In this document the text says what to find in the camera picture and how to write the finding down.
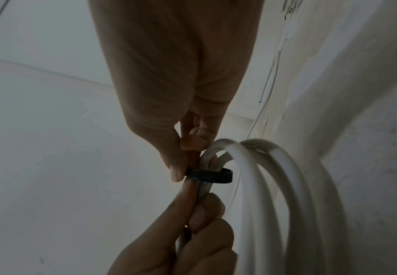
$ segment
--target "hand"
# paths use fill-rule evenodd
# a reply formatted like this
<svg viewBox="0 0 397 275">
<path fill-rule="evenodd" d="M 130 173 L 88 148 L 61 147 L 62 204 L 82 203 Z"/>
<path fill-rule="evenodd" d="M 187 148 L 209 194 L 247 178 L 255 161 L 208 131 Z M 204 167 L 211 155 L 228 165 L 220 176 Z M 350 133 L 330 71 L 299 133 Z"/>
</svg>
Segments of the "hand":
<svg viewBox="0 0 397 275">
<path fill-rule="evenodd" d="M 124 274 L 233 274 L 237 255 L 234 235 L 221 219 L 225 207 L 215 194 L 195 204 L 197 186 L 186 179 L 179 194 L 159 218 L 126 247 L 108 275 Z M 175 241 L 188 223 L 192 239 L 175 259 Z"/>
<path fill-rule="evenodd" d="M 239 88 L 263 0 L 89 2 L 128 126 L 181 181 Z"/>
</svg>

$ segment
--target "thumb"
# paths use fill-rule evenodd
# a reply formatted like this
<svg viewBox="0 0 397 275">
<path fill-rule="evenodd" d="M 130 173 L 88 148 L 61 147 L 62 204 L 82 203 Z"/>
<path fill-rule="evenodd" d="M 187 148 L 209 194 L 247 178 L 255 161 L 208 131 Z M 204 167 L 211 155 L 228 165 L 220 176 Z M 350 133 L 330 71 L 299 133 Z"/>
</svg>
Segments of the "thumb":
<svg viewBox="0 0 397 275">
<path fill-rule="evenodd" d="M 187 224 L 197 198 L 197 183 L 186 178 L 177 196 L 167 209 L 141 235 L 149 247 L 171 249 Z"/>
</svg>

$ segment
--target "black ring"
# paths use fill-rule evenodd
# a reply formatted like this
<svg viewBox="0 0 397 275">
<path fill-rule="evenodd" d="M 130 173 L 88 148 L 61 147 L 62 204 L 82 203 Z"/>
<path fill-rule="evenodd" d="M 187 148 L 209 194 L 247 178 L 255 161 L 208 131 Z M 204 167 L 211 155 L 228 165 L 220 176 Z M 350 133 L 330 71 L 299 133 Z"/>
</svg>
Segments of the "black ring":
<svg viewBox="0 0 397 275">
<path fill-rule="evenodd" d="M 227 168 L 223 168 L 220 172 L 213 172 L 188 167 L 186 176 L 207 183 L 231 183 L 233 181 L 233 171 Z"/>
</svg>

